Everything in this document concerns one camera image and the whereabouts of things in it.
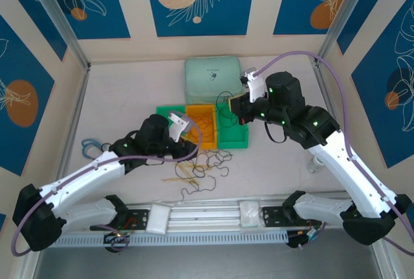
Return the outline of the small clear plastic bottle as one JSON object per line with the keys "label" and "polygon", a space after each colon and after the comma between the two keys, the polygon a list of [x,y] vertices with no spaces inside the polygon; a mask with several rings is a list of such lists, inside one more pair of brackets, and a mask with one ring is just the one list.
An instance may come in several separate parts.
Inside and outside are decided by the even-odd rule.
{"label": "small clear plastic bottle", "polygon": [[314,156],[307,164],[307,170],[310,173],[318,173],[325,167],[324,163]]}

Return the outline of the controller board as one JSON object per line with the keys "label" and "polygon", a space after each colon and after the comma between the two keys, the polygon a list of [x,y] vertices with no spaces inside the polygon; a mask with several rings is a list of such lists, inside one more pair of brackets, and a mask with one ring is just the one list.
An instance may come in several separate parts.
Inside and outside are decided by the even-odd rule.
{"label": "controller board", "polygon": [[120,232],[110,232],[103,236],[104,249],[110,253],[121,253],[129,247],[129,235]]}
{"label": "controller board", "polygon": [[289,231],[287,246],[302,251],[314,241],[324,229],[325,227],[321,226],[319,229]]}

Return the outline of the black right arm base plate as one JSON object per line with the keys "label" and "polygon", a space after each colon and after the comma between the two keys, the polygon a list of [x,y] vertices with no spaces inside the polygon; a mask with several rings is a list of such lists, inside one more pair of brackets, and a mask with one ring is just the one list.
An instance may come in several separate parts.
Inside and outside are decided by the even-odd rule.
{"label": "black right arm base plate", "polygon": [[282,206],[265,206],[261,209],[265,227],[310,227],[314,223],[302,219],[293,208]]}

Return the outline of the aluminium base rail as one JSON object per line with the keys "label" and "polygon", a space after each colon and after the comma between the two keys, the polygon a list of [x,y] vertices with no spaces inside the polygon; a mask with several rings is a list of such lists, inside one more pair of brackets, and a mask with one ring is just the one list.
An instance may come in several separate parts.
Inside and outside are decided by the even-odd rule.
{"label": "aluminium base rail", "polygon": [[[55,214],[56,209],[51,203],[42,202],[40,206],[35,204],[41,200],[41,196],[20,198],[14,210],[13,220],[15,224],[23,224],[21,229],[25,237],[34,236],[40,238],[41,232],[45,232],[47,243],[55,242],[62,234],[78,230],[110,230],[120,232],[116,225],[126,217],[129,209],[116,195],[109,195],[98,202],[77,205],[61,213]],[[182,203],[171,206],[168,229],[191,229],[203,226],[217,229],[219,227],[241,227],[239,203],[219,203],[211,201],[207,205],[195,203],[187,205]],[[265,227],[260,206],[261,227]],[[359,229],[372,227],[379,230],[382,219],[385,217],[381,211],[375,218],[369,218],[357,209],[350,199],[326,199],[296,191],[281,205],[284,208],[293,208],[302,219],[309,219],[315,225],[317,222],[328,223],[343,227],[349,234],[354,234]]]}

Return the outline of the white metal bracket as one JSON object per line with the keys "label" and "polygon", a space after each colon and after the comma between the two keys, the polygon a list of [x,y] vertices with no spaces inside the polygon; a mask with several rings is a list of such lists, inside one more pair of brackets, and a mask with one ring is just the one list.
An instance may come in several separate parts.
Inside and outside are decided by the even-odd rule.
{"label": "white metal bracket", "polygon": [[257,69],[251,67],[240,74],[241,83],[248,89],[250,103],[265,96],[265,81],[262,77],[256,76],[256,72]]}

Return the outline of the clear plastic bag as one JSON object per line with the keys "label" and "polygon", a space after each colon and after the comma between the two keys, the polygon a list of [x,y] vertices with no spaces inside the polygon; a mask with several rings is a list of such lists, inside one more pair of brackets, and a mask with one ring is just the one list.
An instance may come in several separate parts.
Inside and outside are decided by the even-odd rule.
{"label": "clear plastic bag", "polygon": [[243,228],[261,227],[260,206],[257,201],[241,201],[240,224]]}

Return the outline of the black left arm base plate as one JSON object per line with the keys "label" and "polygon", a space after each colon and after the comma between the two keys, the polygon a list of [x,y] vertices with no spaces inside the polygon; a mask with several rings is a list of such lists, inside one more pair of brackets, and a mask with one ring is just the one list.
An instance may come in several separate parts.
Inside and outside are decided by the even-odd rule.
{"label": "black left arm base plate", "polygon": [[136,230],[145,230],[149,219],[149,209],[147,208],[129,208],[126,217],[122,218],[116,225],[118,230],[132,232]]}

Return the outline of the left controller board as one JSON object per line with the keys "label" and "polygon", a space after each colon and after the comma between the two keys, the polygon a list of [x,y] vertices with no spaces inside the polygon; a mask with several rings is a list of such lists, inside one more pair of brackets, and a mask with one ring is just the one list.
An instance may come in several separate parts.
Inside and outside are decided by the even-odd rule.
{"label": "left controller board", "polygon": [[104,249],[110,253],[121,253],[129,247],[129,235],[120,232],[110,232],[103,236]]}

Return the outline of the orange plastic bin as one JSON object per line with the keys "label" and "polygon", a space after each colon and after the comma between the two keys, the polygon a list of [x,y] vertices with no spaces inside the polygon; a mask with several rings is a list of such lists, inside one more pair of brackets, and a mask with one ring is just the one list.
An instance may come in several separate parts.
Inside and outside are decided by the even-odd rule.
{"label": "orange plastic bin", "polygon": [[187,105],[186,115],[190,117],[200,129],[200,149],[217,149],[217,119],[215,106],[213,104]]}

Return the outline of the aluminium corner post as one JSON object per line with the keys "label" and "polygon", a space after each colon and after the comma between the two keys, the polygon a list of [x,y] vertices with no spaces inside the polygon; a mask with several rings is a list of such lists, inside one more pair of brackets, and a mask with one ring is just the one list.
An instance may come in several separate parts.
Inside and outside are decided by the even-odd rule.
{"label": "aluminium corner post", "polygon": [[336,43],[338,36],[342,32],[350,15],[352,14],[356,4],[359,0],[343,0],[340,9],[335,15],[330,28],[327,31],[326,37],[318,51],[318,56],[327,59],[327,55]]}
{"label": "aluminium corner post", "polygon": [[39,2],[58,30],[60,36],[67,44],[68,48],[72,51],[72,54],[77,62],[86,73],[89,72],[91,64],[80,46],[78,38],[76,37],[57,0],[39,0]]}

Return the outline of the right controller board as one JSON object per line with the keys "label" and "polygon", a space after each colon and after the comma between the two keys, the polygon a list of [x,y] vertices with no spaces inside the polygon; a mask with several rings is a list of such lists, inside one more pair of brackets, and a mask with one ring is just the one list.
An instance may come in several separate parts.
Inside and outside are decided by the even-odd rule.
{"label": "right controller board", "polygon": [[324,229],[325,227],[321,226],[319,229],[289,231],[287,246],[302,251],[314,241]]}

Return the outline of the green plastic bin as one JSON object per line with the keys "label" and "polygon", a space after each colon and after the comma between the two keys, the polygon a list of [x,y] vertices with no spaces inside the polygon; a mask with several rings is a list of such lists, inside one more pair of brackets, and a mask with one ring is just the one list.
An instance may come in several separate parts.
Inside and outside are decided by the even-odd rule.
{"label": "green plastic bin", "polygon": [[247,125],[240,125],[227,103],[218,103],[216,106],[217,119],[217,148],[244,149],[248,147],[249,130]]}
{"label": "green plastic bin", "polygon": [[161,115],[164,118],[166,118],[169,124],[172,123],[172,121],[169,119],[169,115],[171,112],[185,113],[186,106],[185,105],[167,105],[167,106],[157,106],[156,108],[156,114]]}

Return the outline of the aluminium side rail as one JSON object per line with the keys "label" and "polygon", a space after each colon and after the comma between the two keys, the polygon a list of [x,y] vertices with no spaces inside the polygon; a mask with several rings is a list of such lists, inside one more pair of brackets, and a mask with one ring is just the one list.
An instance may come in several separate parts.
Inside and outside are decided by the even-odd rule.
{"label": "aluminium side rail", "polygon": [[69,124],[69,128],[66,132],[64,143],[62,147],[61,154],[59,156],[58,164],[51,173],[51,175],[47,178],[47,184],[53,183],[56,180],[60,180],[68,174],[69,164],[71,161],[72,150],[74,147],[76,132],[78,129],[78,124],[80,121],[80,115],[82,112],[83,103],[85,100],[85,94],[90,78],[91,68],[88,68],[85,72],[85,75],[82,79],[82,83],[80,89],[78,91],[78,95],[76,97],[76,103],[74,105],[74,109],[71,116],[71,121]]}
{"label": "aluminium side rail", "polygon": [[[326,110],[331,114],[331,116],[339,123],[341,119],[338,119],[338,114],[335,111],[334,104],[331,101],[331,98],[329,96],[329,88],[327,87],[325,78],[323,76],[323,71],[321,70],[321,63],[318,59],[309,56],[310,64],[312,66],[312,70],[314,71],[316,80],[318,82],[321,95],[323,97],[325,108]],[[341,192],[342,195],[347,194],[347,190],[342,186],[342,184],[338,181],[338,179],[335,177],[335,174],[333,174],[326,166],[321,167],[319,170],[317,170],[315,173],[312,173],[311,176],[314,179],[317,179],[320,184],[319,191],[321,192]]]}

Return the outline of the mint green zip pouch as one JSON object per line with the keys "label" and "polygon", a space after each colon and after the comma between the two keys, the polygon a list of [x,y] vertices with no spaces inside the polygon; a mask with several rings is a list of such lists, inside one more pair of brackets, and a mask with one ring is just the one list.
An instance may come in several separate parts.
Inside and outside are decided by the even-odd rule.
{"label": "mint green zip pouch", "polygon": [[192,57],[184,62],[187,104],[213,104],[243,92],[241,64],[236,56]]}

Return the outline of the white foam pad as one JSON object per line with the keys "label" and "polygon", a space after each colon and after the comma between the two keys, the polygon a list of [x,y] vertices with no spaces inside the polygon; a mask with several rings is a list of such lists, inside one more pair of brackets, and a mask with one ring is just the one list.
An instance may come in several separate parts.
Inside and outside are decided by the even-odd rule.
{"label": "white foam pad", "polygon": [[165,235],[168,229],[171,207],[169,205],[153,203],[149,211],[146,232]]}

